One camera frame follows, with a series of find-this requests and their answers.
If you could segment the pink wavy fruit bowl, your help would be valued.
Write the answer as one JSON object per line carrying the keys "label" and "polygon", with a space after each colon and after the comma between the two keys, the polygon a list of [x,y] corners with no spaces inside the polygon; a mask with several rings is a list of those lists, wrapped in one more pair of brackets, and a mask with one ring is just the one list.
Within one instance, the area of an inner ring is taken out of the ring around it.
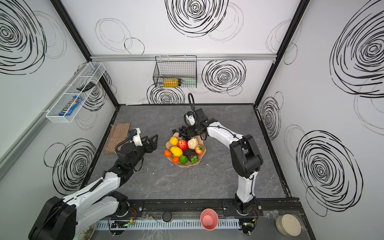
{"label": "pink wavy fruit bowl", "polygon": [[[204,147],[205,147],[205,145],[204,145],[204,141],[202,140],[202,138],[200,137],[200,136],[198,136],[198,137],[194,137],[194,138],[197,138],[197,140],[198,140],[198,142],[199,142],[199,145],[203,145]],[[172,147],[172,145],[170,144],[170,141],[168,141],[167,143],[166,143],[166,148],[167,148],[167,150],[169,150],[170,151],[170,148]],[[197,155],[198,156],[198,159],[199,159],[199,161],[196,163],[196,164],[192,164],[189,160],[188,160],[188,162],[185,164],[185,165],[183,165],[183,164],[180,164],[179,162],[178,163],[176,163],[176,165],[177,166],[179,166],[179,167],[181,167],[181,168],[187,168],[187,167],[192,167],[192,166],[196,166],[196,165],[198,165],[200,162],[201,162],[201,160],[202,160],[202,158],[203,158],[203,156],[205,155],[205,153],[206,153],[206,151],[207,151],[207,148],[205,147],[205,152],[202,154],[202,155]],[[169,161],[171,161],[171,162],[173,162],[172,161],[172,158],[173,158],[174,156],[172,155],[170,158],[167,158]]]}

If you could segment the dark brown mangosteen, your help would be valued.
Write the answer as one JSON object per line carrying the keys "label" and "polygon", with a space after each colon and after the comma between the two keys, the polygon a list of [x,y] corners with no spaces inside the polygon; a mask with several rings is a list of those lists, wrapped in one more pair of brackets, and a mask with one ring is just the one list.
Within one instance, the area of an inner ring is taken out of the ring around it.
{"label": "dark brown mangosteen", "polygon": [[196,164],[196,163],[199,161],[198,156],[197,156],[196,153],[190,153],[190,154],[188,155],[188,159],[189,159],[189,161],[190,161],[192,164]]}

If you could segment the beige pale fruit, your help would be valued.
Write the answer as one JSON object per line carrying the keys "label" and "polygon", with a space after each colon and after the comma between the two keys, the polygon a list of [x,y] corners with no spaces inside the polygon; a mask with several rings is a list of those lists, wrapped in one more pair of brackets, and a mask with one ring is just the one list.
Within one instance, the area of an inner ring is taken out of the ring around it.
{"label": "beige pale fruit", "polygon": [[195,150],[196,146],[198,146],[198,145],[199,145],[199,142],[198,142],[197,138],[191,138],[188,141],[188,147],[191,150]]}

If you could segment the orange tangerine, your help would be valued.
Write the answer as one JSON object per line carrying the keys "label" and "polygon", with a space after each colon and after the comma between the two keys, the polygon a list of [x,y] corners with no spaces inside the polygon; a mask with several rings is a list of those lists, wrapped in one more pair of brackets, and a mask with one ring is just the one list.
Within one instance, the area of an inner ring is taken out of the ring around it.
{"label": "orange tangerine", "polygon": [[180,160],[179,157],[173,157],[173,158],[172,158],[172,161],[173,161],[174,164],[178,163],[179,160]]}
{"label": "orange tangerine", "polygon": [[169,150],[165,150],[164,155],[165,157],[170,158],[172,156],[172,153]]}

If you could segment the dark avocado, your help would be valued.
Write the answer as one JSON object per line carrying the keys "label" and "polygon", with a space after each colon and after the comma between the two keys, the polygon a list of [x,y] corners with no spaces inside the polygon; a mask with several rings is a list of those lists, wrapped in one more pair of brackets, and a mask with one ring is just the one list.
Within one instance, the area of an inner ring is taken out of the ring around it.
{"label": "dark avocado", "polygon": [[197,155],[196,152],[192,149],[187,149],[186,151],[184,151],[184,156],[186,156],[188,158],[188,160],[190,160],[191,158],[193,158],[196,155]]}

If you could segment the small yellow fruit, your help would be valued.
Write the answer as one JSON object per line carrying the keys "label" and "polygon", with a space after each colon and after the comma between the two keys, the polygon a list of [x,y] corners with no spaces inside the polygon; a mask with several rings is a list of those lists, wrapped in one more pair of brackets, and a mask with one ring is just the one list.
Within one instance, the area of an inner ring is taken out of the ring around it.
{"label": "small yellow fruit", "polygon": [[171,144],[172,146],[177,146],[178,143],[179,143],[179,139],[178,139],[177,137],[172,137],[172,138],[170,139],[170,144]]}

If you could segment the red green apple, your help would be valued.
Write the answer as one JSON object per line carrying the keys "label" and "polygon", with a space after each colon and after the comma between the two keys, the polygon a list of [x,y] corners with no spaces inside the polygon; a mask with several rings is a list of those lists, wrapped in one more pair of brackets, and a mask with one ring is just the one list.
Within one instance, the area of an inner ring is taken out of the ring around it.
{"label": "red green apple", "polygon": [[197,155],[202,155],[205,152],[205,147],[203,145],[197,145],[195,148],[195,152]]}

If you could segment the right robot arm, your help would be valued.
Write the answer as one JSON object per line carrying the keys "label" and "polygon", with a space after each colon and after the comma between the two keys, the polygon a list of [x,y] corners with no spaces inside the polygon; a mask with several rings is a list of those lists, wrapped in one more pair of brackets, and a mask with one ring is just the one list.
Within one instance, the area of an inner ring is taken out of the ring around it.
{"label": "right robot arm", "polygon": [[203,109],[187,112],[184,121],[193,136],[204,134],[225,145],[231,154],[232,166],[238,174],[235,204],[240,215],[251,212],[256,204],[256,178],[264,160],[252,135],[241,135],[209,119]]}

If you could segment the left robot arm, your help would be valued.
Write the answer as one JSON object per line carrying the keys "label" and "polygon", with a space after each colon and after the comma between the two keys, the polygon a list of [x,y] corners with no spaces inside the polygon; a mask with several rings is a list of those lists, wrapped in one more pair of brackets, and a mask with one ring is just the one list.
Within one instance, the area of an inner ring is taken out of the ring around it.
{"label": "left robot arm", "polygon": [[30,240],[72,240],[83,230],[111,216],[125,216],[128,198],[117,192],[142,165],[144,155],[157,149],[158,135],[140,138],[136,130],[116,146],[118,159],[103,176],[85,188],[63,198],[52,197],[43,206],[28,238]]}

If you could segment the green lime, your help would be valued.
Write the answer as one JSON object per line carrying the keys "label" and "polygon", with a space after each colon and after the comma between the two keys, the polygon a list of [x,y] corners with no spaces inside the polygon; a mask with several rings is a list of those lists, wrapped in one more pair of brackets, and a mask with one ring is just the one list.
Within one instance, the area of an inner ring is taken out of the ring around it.
{"label": "green lime", "polygon": [[185,165],[188,162],[188,157],[185,155],[181,155],[179,157],[179,163]]}

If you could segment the red crinkled fruit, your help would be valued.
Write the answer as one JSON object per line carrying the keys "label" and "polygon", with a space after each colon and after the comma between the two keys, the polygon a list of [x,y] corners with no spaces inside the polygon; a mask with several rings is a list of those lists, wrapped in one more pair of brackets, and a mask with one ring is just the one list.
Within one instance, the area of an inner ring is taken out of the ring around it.
{"label": "red crinkled fruit", "polygon": [[189,148],[188,142],[186,140],[179,140],[178,147],[184,152]]}

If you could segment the yellow lemon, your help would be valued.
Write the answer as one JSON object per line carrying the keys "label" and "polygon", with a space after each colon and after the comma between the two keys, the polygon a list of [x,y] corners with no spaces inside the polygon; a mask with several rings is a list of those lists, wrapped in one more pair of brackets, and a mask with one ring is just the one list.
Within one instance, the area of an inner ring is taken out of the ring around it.
{"label": "yellow lemon", "polygon": [[174,157],[180,157],[183,155],[183,150],[177,146],[172,146],[170,151]]}

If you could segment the dark grape bunch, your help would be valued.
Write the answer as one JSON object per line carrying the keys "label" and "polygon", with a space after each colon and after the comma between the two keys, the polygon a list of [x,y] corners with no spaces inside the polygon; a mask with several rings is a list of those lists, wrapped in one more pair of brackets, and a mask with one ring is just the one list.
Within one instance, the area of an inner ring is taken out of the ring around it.
{"label": "dark grape bunch", "polygon": [[181,126],[178,129],[173,129],[172,133],[174,135],[176,134],[176,137],[179,140],[185,140],[188,142],[192,138],[189,128],[187,126]]}

